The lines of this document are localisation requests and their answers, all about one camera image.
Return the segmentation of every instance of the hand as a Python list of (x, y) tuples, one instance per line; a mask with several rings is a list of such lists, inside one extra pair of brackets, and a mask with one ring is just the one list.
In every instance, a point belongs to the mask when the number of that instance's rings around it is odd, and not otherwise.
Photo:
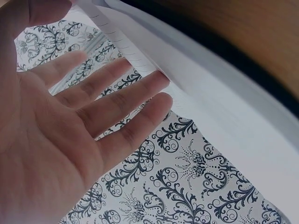
[[(14, 38), (25, 27), (61, 19), (70, 7), (68, 0), (11, 0), (0, 9), (0, 223), (57, 223), (138, 148), (172, 104), (157, 94), (168, 85), (159, 72), (94, 101), (130, 68), (125, 59), (56, 96), (48, 88), (85, 60), (83, 52), (16, 72)], [(94, 140), (154, 95), (121, 130)]]

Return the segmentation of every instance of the brown wooden table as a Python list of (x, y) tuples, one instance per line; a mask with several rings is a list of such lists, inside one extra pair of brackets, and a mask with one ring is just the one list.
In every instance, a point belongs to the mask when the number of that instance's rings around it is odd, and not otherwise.
[(298, 0), (155, 0), (247, 54), (299, 99)]

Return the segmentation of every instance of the patterned sheet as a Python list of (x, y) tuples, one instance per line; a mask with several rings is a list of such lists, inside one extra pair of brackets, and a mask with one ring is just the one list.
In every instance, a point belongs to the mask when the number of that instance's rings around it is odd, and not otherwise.
[[(15, 40), (18, 71), (81, 49), (99, 32), (69, 21), (28, 28)], [(106, 40), (69, 75), (62, 89), (120, 56)], [(99, 97), (140, 78), (131, 70)], [(121, 128), (142, 107), (103, 135)], [(287, 223), (199, 130), (192, 120), (169, 112), (133, 154), (100, 177), (60, 224)]]

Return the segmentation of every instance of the black edge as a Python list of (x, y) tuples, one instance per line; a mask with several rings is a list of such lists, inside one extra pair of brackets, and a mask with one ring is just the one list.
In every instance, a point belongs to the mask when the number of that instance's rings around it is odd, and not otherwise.
[(298, 100), (265, 69), (224, 38), (215, 34), (204, 25), (195, 23), (152, 0), (121, 1), (166, 22), (208, 48), (263, 87), (299, 119)]

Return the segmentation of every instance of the notebook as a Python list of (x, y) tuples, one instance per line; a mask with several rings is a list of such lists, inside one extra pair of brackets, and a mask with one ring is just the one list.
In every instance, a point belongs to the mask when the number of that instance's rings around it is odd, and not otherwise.
[(290, 111), (231, 64), (137, 8), (120, 0), (79, 0), (77, 6), (82, 16), (72, 20), (101, 29), (143, 77), (162, 71), (171, 81), (165, 92), (173, 97), (172, 110), (193, 119), (295, 223), (299, 194), (287, 188), (299, 189), (299, 121)]

